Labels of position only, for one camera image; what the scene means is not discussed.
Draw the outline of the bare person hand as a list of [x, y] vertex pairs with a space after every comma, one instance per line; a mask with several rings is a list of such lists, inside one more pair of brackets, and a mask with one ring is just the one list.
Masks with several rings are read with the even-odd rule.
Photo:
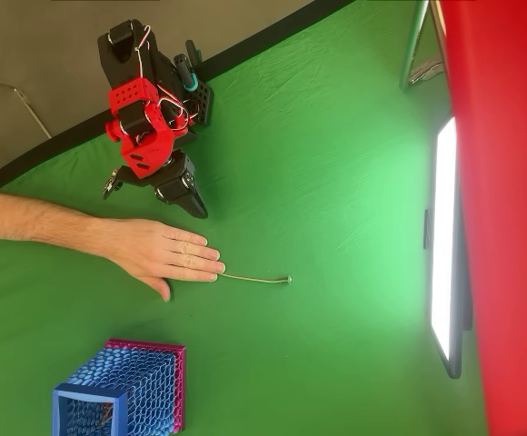
[[205, 237], [143, 219], [96, 218], [88, 228], [89, 251], [115, 263], [168, 301], [169, 279], [213, 282], [225, 271]]

